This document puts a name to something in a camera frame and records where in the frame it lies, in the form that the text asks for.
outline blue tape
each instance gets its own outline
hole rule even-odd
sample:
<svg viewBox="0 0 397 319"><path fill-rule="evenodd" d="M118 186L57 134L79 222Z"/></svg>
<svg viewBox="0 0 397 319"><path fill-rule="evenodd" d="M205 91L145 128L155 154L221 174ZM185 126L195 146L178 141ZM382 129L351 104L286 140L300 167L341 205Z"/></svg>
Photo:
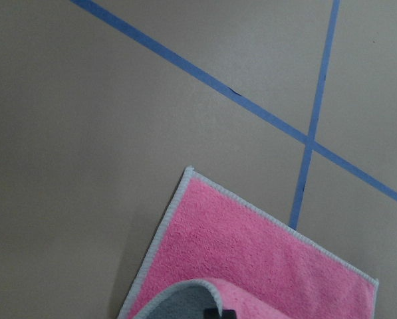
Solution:
<svg viewBox="0 0 397 319"><path fill-rule="evenodd" d="M204 84L210 86L214 90L218 91L220 94L226 96L227 98L242 106L246 110L250 111L254 115L260 117L262 120L272 124L274 127L280 129L281 131L290 135L292 138L298 140L299 142L305 143L306 135L304 135L304 133L282 121L280 118L266 111L262 107L258 106L256 103L250 101L248 98L245 98L244 96L236 93L234 90L232 90L224 83L220 82L218 79L212 77L210 74L204 72L202 69L196 67L188 60L177 55L175 52L166 48L164 45L161 45L154 39L150 38L148 35L145 35L132 25L129 25L127 22L113 15L111 12L97 5L93 1L71 0L71 2L75 3L89 13L92 13L95 17L99 18L105 23L108 23L111 27L114 27L121 33L124 33L136 42L139 42L141 45L147 47L167 61L173 63L177 67L192 75L197 80L200 80Z"/></svg>
<svg viewBox="0 0 397 319"><path fill-rule="evenodd" d="M155 40L151 39L149 36L140 32L138 29L134 28L133 26L129 25L128 23L124 22L123 20L119 19L118 17L116 17L112 13L108 12L104 8L100 7L93 1L71 0L71 2L77 4L79 7L83 8L84 10L93 14L95 17L98 17L105 23L108 23L115 29L119 30L120 32L122 32L125 35L127 35L128 37L130 37L131 39L133 39L133 40L137 41L138 43L144 45L145 47L149 48L151 51L160 55L162 58L164 58L167 61L178 66L182 70L184 70L187 73L189 73L190 75L194 76L196 79L202 81L206 85L212 87L214 90L216 90L219 93L223 94L224 96L228 97L230 100L232 100L235 103L239 104L240 106L244 107L246 110L252 112L254 115L260 117L262 120L274 125L276 128L282 130L284 133L290 135L291 137L298 140L299 142L304 143L306 146L310 145L311 149L313 149L317 153L321 154L322 156L326 157L328 160L331 160L338 166L349 171L351 174L357 176L361 180L367 182L369 185L373 186L377 190L381 191L385 195L387 195L390 198L392 198L393 200L397 201L397 193L393 189L391 189L388 186L384 185L383 183L379 182L377 179L368 175L361 169L352 165L345 159L342 159L340 156L336 155L335 153L331 152L330 150L326 149L324 146L316 143L315 141L313 141L312 143L309 143L307 136L304 135L299 130L297 130L296 128L288 125L286 122L282 121L281 119L279 119L272 113L270 113L270 112L266 111L265 109L263 109L262 107L256 105L255 103L248 100L244 96L241 96L240 94L236 93L230 87L226 86L225 84L223 84L216 78L212 77L208 73L206 73L203 70L199 69L198 67L194 66L192 63L185 60L184 58L178 56L175 52L171 51L170 49L166 48L165 46L163 46L160 43L156 42ZM339 0L334 0L333 6L336 5L336 3L338 6L339 2L340 2ZM318 122L317 116L319 114L319 111L317 112L315 110L315 114L316 114L316 117L314 119L314 112L313 112L312 120L317 123ZM303 157L304 157L304 160L302 162L307 163L309 161L309 163L310 163L310 160L305 158L305 154L303 154ZM304 191L305 184L306 184L306 178L302 178L301 180L303 180L305 182L301 183L300 186L298 183L298 187L297 187L297 188L299 188L299 190L302 189L301 198L298 200L298 202L300 204L303 199L303 191Z"/></svg>
<svg viewBox="0 0 397 319"><path fill-rule="evenodd" d="M391 199L397 201L397 192L395 192L390 187L384 185L377 179L373 178L372 176L368 175L361 169L357 168L355 165L351 164L350 162L346 161L344 158L341 158L337 154L333 153L329 149L325 148L324 146L320 145L319 143L314 143L313 146L314 151L321 154L328 160L332 161L333 163L337 164L341 168L347 170L349 173L357 176L357 178L363 180L367 184L373 186L375 189L381 191L383 194L389 196Z"/></svg>
<svg viewBox="0 0 397 319"><path fill-rule="evenodd" d="M303 151L302 163L300 167L299 178L296 184L296 192L294 195L293 206L291 207L289 226L293 229L297 228L297 223L299 222L299 216L303 202L303 193L306 187L309 166L311 165L313 150L312 147L315 141L315 136L317 135L319 113L321 111L321 105L323 103L325 79L327 78L327 72L329 69L332 40L334 39L334 30L336 29L339 5L340 0L334 0L332 2L330 22L327 31L327 37L325 39L323 59L321 61L321 68L319 70L317 91L315 92L315 100L313 102L311 123L309 124L308 138L306 140L305 150Z"/></svg>

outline blue stripe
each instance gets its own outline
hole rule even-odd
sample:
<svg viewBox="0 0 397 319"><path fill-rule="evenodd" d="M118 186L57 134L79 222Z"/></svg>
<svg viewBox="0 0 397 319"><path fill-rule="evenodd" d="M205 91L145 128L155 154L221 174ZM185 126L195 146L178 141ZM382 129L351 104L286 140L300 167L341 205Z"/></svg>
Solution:
<svg viewBox="0 0 397 319"><path fill-rule="evenodd" d="M278 129L287 133L288 135L290 135L294 139L298 140L299 142L304 143L306 145L310 144L307 142L307 136L304 135L299 130L297 130L296 128L288 125L287 123L285 123L281 119L277 118L273 114L269 113L268 111L262 109L260 106L256 105L252 101L239 95L238 93L233 91L230 87L224 85L216 78L210 76L203 70L194 66L192 63L190 63L187 60L185 60L184 58L178 56L176 53L174 53L170 49L167 49L160 43L151 39L149 36L140 32L138 29L134 28L133 26L131 26L128 23L124 22L123 20L119 19L112 13L110 13L107 10L103 9L102 7L98 6L96 3L89 1L89 0L71 0L71 1L75 4L77 4L79 7L82 7L84 10L88 11L89 13L93 14L94 16L98 17L99 19L103 20L104 22L108 23L115 29L124 33L131 39L134 39L135 41L137 41L140 44L144 45L145 47L149 48L151 51L154 51L156 54L160 55L162 58L170 61L174 65L178 66L182 70L184 70L187 73L189 73L190 75L194 76L196 79L198 79L198 80L202 81L203 83L205 83L206 85L212 87L216 91L218 91L221 94L223 94L224 96L228 97L230 100L236 102L237 104L244 107L248 111L254 113L256 116L260 117L264 121L274 125ZM357 176L361 180L367 182L369 185L373 186L377 190L381 191L385 195L387 195L390 198L392 198L393 200L397 201L397 193L393 189L389 188L388 186L384 185L383 183L380 183L375 178L369 176L367 173L365 173L361 169L357 168L356 166L352 165L345 159L342 159L340 156L336 155L335 153L331 152L330 150L326 149L324 146L322 146L316 142L313 142L311 145L312 145L312 149L314 149L314 151L320 153L322 156L325 156L328 160L331 160L335 164L337 164L340 167L344 168L345 170L349 171L351 174Z"/></svg>
<svg viewBox="0 0 397 319"><path fill-rule="evenodd" d="M337 154L333 153L329 149L325 148L324 146L320 145L319 143L314 143L313 146L314 151L321 154L328 160L332 161L333 163L337 164L341 168L347 170L349 173L357 176L357 178L363 180L367 184L373 186L375 189L381 191L383 194L389 196L391 199L397 201L397 192L395 192L390 187L384 185L377 179L373 178L372 176L368 175L361 169L357 168L355 165L351 164L350 162L346 161L344 158L341 158Z"/></svg>
<svg viewBox="0 0 397 319"><path fill-rule="evenodd" d="M319 70L317 91L315 92L315 100L313 102L311 123L309 124L308 138L306 141L305 150L303 151L303 158L300 167L299 178L296 184L296 192L294 195L293 206L291 207L289 226L293 229L297 228L297 223L299 222L300 210L303 202L303 193L306 187L309 166L311 165L312 146L315 141L315 136L317 134L319 113L321 111L321 104L323 103L325 79L327 77L327 72L329 69L332 40L334 39L334 30L336 29L339 5L340 0L334 0L332 2L331 16L327 31L327 37L325 39L323 59L321 61L321 68Z"/></svg>
<svg viewBox="0 0 397 319"><path fill-rule="evenodd" d="M292 138L298 140L299 142L305 143L306 135L300 132L298 129L292 127L286 122L282 121L280 118L276 117L272 113L266 111L262 107L258 106L256 103L250 101L244 96L236 93L230 87L220 82L218 79L212 77L210 74L204 72L202 69L196 67L188 60L177 55L175 52L161 45L154 39L150 38L148 35L140 32L138 29L124 22L122 19L116 17L111 12L97 5L90 0L71 0L71 2L82 7L84 10L92 13L95 17L108 23L111 27L124 33L131 39L139 42L141 45L147 47L151 51L160 55L162 58L173 63L177 67L181 68L185 72L192 75L197 80L200 80L204 84L210 86L214 90L218 91L220 94L226 96L228 99L234 101L238 105L242 106L246 110L250 111L254 115L260 117L262 120L272 124L274 127L280 129L284 133L290 135Z"/></svg>

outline chipped blue line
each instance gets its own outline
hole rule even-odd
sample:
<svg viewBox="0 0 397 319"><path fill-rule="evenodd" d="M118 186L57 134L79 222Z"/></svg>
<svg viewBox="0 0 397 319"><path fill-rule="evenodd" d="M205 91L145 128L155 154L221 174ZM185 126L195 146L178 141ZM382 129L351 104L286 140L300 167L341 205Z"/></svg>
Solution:
<svg viewBox="0 0 397 319"><path fill-rule="evenodd" d="M334 0L332 2L329 27L327 30L327 37L325 39L323 59L321 61L321 67L319 70L317 91L315 92L315 100L313 102L311 123L309 124L305 150L303 151L302 163L300 167L299 178L296 184L296 192L294 195L293 206L291 207L289 226L293 229L297 228L297 223L299 222L299 216L303 202L303 193L305 192L309 166L311 165L312 145L315 141L315 136L317 135L319 113L321 111L321 105L323 103L325 79L327 78L327 72L329 70L332 40L334 39L334 31L336 29L339 5L340 0Z"/></svg>
<svg viewBox="0 0 397 319"><path fill-rule="evenodd" d="M93 14L95 17L98 17L99 19L101 19L105 23L108 23L115 29L119 30L120 32L130 37L131 39L134 39L136 42L140 43L141 45L144 45L145 47L149 48L151 51L160 55L162 58L173 63L182 70L188 72L190 75L202 81L204 84L214 88L218 92L222 93L224 96L228 97L230 100L244 107L248 111L254 113L254 115L274 125L275 127L282 130L284 133L288 134L289 136L293 137L299 142L306 144L307 136L304 135L304 133L288 125L286 122L277 118L270 112L264 110L262 107L256 105L255 103L251 102L245 97L239 95L238 93L233 91L230 87L224 85L219 80L215 79L214 77L210 76L208 73L194 66L192 63L188 62L184 58L178 56L176 53L167 49L166 47L156 42L155 40L151 39L149 36L145 35L139 30L135 29L133 26L129 25L128 23L124 22L118 17L114 16L112 13L98 6L96 3L89 0L71 0L71 2L77 4L79 7ZM199 72L197 72L197 74L193 74L193 72L190 72L189 69L191 71L197 70ZM379 182L377 179L373 178L372 176L369 176L367 173L357 168L356 166L352 165L345 159L342 159L340 156L336 155L330 150L326 149L324 146L314 142L312 145L312 149L320 153L322 156L326 157L328 160L331 160L335 164L344 168L349 173L367 182L369 185L381 191L383 194L389 196L391 199L397 201L397 193L393 189Z"/></svg>

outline pink towel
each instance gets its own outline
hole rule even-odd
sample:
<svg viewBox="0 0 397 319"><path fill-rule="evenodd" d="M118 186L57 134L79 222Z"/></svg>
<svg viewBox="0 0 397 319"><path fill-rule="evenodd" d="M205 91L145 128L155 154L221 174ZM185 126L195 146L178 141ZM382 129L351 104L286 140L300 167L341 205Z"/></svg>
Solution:
<svg viewBox="0 0 397 319"><path fill-rule="evenodd" d="M133 318L160 292L197 278L212 282L238 319L371 319L378 287L188 167L118 318Z"/></svg>

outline washcloth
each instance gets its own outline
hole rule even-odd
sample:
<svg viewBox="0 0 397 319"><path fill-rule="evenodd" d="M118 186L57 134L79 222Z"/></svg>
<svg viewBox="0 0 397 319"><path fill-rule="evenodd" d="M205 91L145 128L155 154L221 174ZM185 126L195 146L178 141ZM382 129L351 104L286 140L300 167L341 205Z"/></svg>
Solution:
<svg viewBox="0 0 397 319"><path fill-rule="evenodd" d="M377 288L377 280L187 167L118 319L201 319L211 308L238 319L371 319Z"/></svg>

